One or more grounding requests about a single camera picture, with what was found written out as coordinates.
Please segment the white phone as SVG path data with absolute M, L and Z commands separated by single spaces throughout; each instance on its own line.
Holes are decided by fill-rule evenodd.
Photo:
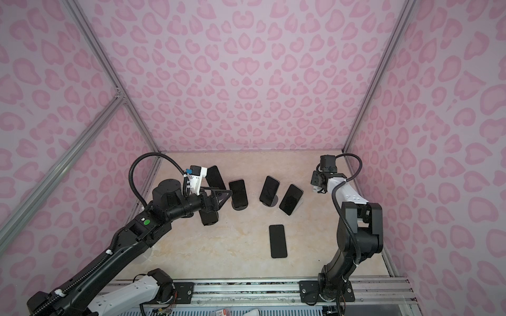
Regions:
M 271 257 L 274 259 L 286 258 L 288 253 L 284 226 L 270 225 L 269 233 Z

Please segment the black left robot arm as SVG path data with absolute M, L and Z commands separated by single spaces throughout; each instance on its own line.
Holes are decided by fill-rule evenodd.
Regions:
M 230 197 L 229 190 L 203 189 L 185 196 L 178 180 L 160 182 L 153 200 L 113 235 L 106 250 L 61 286 L 28 300 L 30 315 L 84 315 L 101 290 L 167 234 L 174 221 L 198 212 L 217 213 Z

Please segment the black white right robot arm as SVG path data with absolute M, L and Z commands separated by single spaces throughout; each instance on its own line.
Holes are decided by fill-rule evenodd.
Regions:
M 336 161 L 341 157 L 357 160 L 358 169 L 352 176 L 338 172 Z M 351 275 L 363 261 L 383 250 L 382 207 L 362 197 L 351 185 L 362 166 L 362 159 L 355 154 L 322 155 L 311 179 L 316 193 L 330 194 L 339 216 L 338 250 L 318 275 L 318 296 L 339 307 L 351 301 Z

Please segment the purple phone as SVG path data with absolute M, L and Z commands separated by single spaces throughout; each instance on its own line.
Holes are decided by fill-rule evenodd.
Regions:
M 222 179 L 220 170 L 216 165 L 207 169 L 206 181 L 210 188 L 226 190 L 227 187 Z

